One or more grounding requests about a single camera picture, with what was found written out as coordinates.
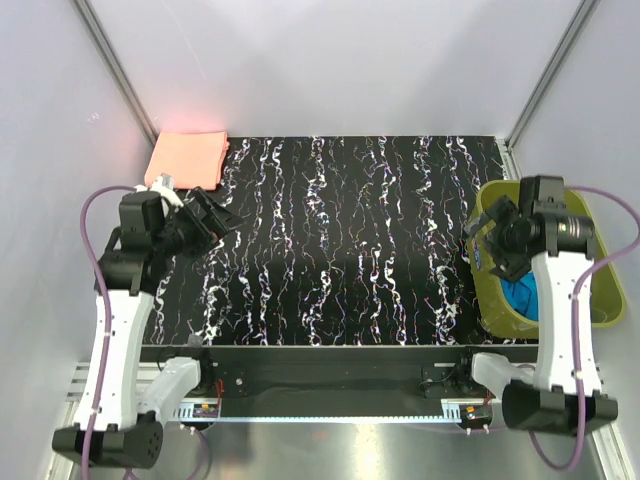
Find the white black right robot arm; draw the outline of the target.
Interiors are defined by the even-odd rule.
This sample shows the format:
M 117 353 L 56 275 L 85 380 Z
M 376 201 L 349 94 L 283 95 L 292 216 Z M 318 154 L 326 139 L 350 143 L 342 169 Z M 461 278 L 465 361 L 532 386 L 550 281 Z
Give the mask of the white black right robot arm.
M 597 234 L 566 202 L 562 178 L 529 176 L 513 195 L 491 182 L 478 193 L 463 237 L 482 319 L 495 336 L 538 339 L 534 370 L 474 353 L 454 371 L 466 396 L 487 389 L 510 429 L 578 436 L 616 420 L 602 393 L 591 339 L 591 267 Z

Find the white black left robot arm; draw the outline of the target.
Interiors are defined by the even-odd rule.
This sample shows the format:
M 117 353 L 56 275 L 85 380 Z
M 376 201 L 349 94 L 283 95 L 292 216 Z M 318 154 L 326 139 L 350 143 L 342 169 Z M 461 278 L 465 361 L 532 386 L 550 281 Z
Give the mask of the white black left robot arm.
M 81 401 L 72 424 L 53 434 L 55 453 L 81 468 L 149 469 L 164 427 L 189 394 L 219 386 L 202 345 L 166 361 L 152 383 L 136 389 L 146 323 L 175 256 L 207 254 L 242 223 L 202 188 L 180 197 L 164 185 L 126 187 L 119 224 L 104 252 L 85 247 L 95 276 L 96 332 Z

